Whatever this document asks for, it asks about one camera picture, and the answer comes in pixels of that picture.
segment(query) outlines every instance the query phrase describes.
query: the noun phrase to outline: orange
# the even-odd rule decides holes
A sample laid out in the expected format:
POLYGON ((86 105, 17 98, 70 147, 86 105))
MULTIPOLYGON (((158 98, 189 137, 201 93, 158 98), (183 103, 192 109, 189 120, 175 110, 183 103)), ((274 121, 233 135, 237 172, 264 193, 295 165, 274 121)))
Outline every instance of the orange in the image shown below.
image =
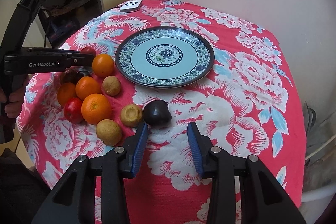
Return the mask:
POLYGON ((98 124, 102 120, 110 119, 111 114, 112 107, 103 94, 91 94, 83 101, 82 115, 90 124, 98 124))
POLYGON ((64 83, 57 90, 57 101, 61 106, 65 106, 66 102, 76 97, 76 86, 74 83, 64 83))
POLYGON ((80 78, 76 85, 76 94, 78 98, 84 100, 93 93, 101 93, 99 83, 90 76, 80 78))
POLYGON ((98 77, 106 78, 114 70, 114 61, 108 54, 98 54, 92 62, 92 69, 98 77))

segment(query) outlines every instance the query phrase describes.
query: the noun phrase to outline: metal screw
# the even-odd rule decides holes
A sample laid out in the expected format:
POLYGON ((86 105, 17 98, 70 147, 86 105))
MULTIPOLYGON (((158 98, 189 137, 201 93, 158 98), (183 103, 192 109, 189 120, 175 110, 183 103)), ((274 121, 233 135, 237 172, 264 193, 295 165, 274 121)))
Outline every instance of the metal screw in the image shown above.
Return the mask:
POLYGON ((77 160, 78 160, 78 161, 85 161, 85 160, 86 160, 86 156, 85 156, 85 155, 79 155, 79 156, 77 157, 77 160))
POLYGON ((256 156, 256 155, 249 155, 249 160, 251 161, 251 162, 256 162, 256 161, 258 161, 258 157, 256 156))
POLYGON ((125 149, 122 146, 118 146, 114 149, 114 152, 117 153, 117 154, 120 154, 124 151, 125 151, 125 149))
POLYGON ((221 148, 218 146, 213 146, 211 147, 211 151, 214 153, 219 153, 221 151, 221 148))

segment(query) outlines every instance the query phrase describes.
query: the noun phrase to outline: blue gripper pad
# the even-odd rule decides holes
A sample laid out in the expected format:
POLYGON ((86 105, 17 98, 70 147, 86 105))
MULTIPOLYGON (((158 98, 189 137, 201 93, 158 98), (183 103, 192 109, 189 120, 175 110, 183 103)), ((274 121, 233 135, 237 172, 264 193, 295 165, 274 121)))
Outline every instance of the blue gripper pad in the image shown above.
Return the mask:
POLYGON ((187 136, 188 136, 188 142, 189 142, 190 149, 191 149, 191 154, 193 155, 196 172, 201 177, 203 177, 204 168, 203 168, 202 154, 198 146, 198 143, 196 141, 195 132, 191 126, 191 123, 189 123, 187 127, 187 136))
POLYGON ((147 139, 148 139, 148 125, 145 123, 144 127, 142 128, 142 132, 141 132, 138 144, 133 154, 133 166, 131 170, 133 177, 135 177, 137 173, 139 172, 143 153, 146 148, 147 139))

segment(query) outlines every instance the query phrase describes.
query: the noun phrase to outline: round ceramic plate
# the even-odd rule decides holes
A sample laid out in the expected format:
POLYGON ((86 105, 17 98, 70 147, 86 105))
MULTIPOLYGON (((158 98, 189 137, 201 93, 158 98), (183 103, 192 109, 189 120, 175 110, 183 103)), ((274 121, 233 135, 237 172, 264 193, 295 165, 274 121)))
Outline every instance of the round ceramic plate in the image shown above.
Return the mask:
POLYGON ((115 64, 133 83, 176 88, 203 78, 211 70, 214 52, 199 34, 178 27, 152 27, 125 39, 115 64))

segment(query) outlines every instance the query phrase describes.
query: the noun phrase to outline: tablecloth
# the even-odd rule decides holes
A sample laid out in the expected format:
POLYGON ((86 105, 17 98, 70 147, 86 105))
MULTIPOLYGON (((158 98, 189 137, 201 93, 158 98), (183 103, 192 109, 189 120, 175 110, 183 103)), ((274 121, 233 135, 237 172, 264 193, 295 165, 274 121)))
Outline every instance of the tablecloth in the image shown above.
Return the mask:
MULTIPOLYGON (((292 75, 271 32, 190 3, 143 0, 139 11, 121 14, 119 9, 112 9, 91 20, 62 48, 91 46, 98 53, 114 57, 118 45, 129 35, 160 25, 200 34, 213 47, 215 64, 202 80, 171 90, 135 85, 114 72, 122 91, 108 99, 123 139, 134 134, 119 119, 120 110, 127 104, 144 107, 152 100, 163 99, 173 116, 169 128, 151 130, 140 172, 135 179, 125 180, 131 223, 205 223, 211 180, 202 180, 195 171, 186 136, 191 121, 214 145, 232 155, 258 155, 299 206, 306 146, 303 116, 292 75)), ((25 147, 50 187, 78 155, 95 157, 112 149, 97 138, 95 126, 74 125, 65 119, 56 100, 59 74, 34 75, 17 120, 25 147)), ((100 182, 97 223, 101 220, 99 188, 100 182)), ((239 191, 237 185, 237 223, 241 222, 239 191)))

